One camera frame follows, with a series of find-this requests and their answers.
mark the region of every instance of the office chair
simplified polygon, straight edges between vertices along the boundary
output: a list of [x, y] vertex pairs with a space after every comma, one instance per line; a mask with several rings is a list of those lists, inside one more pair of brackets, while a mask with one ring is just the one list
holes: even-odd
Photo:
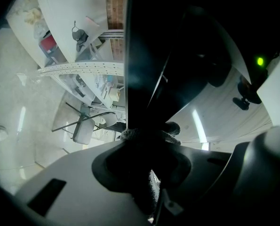
[[[89, 115], [87, 115], [86, 112], [81, 112], [81, 111], [77, 110], [76, 108], [74, 108], [67, 102], [66, 102], [66, 104], [73, 110], [77, 111], [80, 114], [80, 117], [79, 117], [78, 121], [71, 123], [69, 125], [65, 125], [65, 126], [57, 128], [57, 129], [54, 129], [54, 130], [52, 130], [52, 132], [55, 132], [55, 131], [61, 130], [61, 129], [65, 130], [66, 127], [77, 124], [76, 128], [74, 130], [74, 133], [71, 133], [67, 130], [65, 130], [65, 131], [73, 135], [73, 137], [72, 137], [73, 142], [76, 142], [79, 144], [88, 145], [90, 143], [90, 140], [91, 140], [91, 137], [92, 137], [92, 134], [94, 131], [112, 126], [113, 124], [115, 124], [118, 121], [117, 115], [114, 112], [104, 112], [104, 113], [100, 113], [98, 115], [94, 115], [94, 116], [90, 117]], [[95, 121], [93, 120], [93, 118], [98, 117], [98, 116], [102, 117], [105, 120], [105, 123], [102, 125], [100, 124], [99, 126], [95, 125]]]

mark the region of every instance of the fluorescent light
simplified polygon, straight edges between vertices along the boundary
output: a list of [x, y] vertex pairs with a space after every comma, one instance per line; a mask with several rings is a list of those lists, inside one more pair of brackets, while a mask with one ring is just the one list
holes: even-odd
[[210, 143], [209, 142], [204, 142], [201, 144], [201, 149], [205, 150], [205, 151], [209, 151], [210, 150]]
[[67, 135], [68, 133], [64, 130], [64, 139], [63, 139], [63, 141], [64, 142], [66, 142], [66, 135]]
[[22, 107], [21, 114], [19, 115], [19, 122], [17, 126], [17, 132], [20, 132], [23, 128], [24, 118], [26, 113], [26, 107]]
[[19, 175], [21, 176], [22, 179], [26, 180], [26, 174], [24, 168], [19, 169]]
[[26, 86], [27, 76], [24, 73], [16, 73], [16, 75], [18, 76], [19, 80], [21, 81], [22, 86]]
[[201, 143], [207, 142], [207, 137], [206, 137], [204, 128], [202, 127], [202, 123], [201, 123], [201, 121], [200, 121], [200, 117], [198, 116], [196, 110], [194, 110], [194, 111], [192, 112], [192, 116], [193, 116], [193, 119], [194, 119], [194, 123], [195, 123], [195, 126], [196, 126], [196, 130], [197, 130], [197, 132], [198, 132], [198, 136], [199, 136], [199, 138], [200, 138], [200, 142], [201, 142]]

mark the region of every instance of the chair leg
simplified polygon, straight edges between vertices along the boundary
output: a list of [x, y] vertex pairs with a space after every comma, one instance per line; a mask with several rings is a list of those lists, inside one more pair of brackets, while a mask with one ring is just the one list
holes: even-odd
[[63, 130], [73, 135], [73, 133], [69, 132], [68, 130], [66, 130], [66, 129], [63, 129]]
[[72, 108], [73, 110], [77, 111], [80, 115], [82, 115], [82, 112], [80, 112], [79, 110], [77, 110], [76, 108], [74, 108], [73, 106], [71, 106], [69, 103], [66, 102], [66, 104]]

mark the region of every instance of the white floor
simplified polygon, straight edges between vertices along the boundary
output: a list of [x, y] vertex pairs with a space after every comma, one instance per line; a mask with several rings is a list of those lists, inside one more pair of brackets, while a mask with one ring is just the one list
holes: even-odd
[[13, 32], [1, 29], [0, 125], [9, 136], [0, 142], [0, 185], [12, 194], [67, 152], [113, 139], [113, 132], [101, 130], [90, 145], [80, 145], [63, 130], [52, 133], [52, 129], [78, 120], [65, 102], [77, 109], [81, 102], [50, 77], [38, 77], [36, 71], [37, 64]]

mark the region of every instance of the white shelf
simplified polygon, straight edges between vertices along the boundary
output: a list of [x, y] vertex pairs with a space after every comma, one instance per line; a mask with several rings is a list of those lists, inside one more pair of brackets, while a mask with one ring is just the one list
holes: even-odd
[[[110, 40], [107, 40], [98, 50], [99, 55], [102, 57], [103, 60], [112, 61], [112, 47]], [[95, 96], [105, 105], [106, 108], [110, 109], [112, 107], [113, 100], [106, 95], [105, 98], [101, 96], [101, 90], [96, 87], [95, 84], [95, 74], [89, 73], [80, 73], [79, 76], [83, 79], [89, 89], [95, 94]]]
[[[69, 63], [75, 62], [79, 53], [72, 38], [76, 26], [88, 34], [87, 44], [108, 30], [106, 0], [38, 0], [49, 29]], [[90, 23], [86, 16], [100, 26]]]
[[61, 87], [63, 87], [66, 91], [68, 91], [70, 94], [72, 94], [73, 96], [75, 96], [77, 99], [79, 99], [80, 101], [82, 101], [83, 103], [87, 104], [87, 105], [90, 105], [90, 101], [87, 100], [86, 98], [84, 97], [81, 97], [80, 95], [76, 94], [76, 93], [73, 93], [71, 91], [71, 89], [65, 84], [62, 82], [62, 80], [59, 78], [58, 75], [52, 75], [51, 76], [52, 79], [54, 79]]

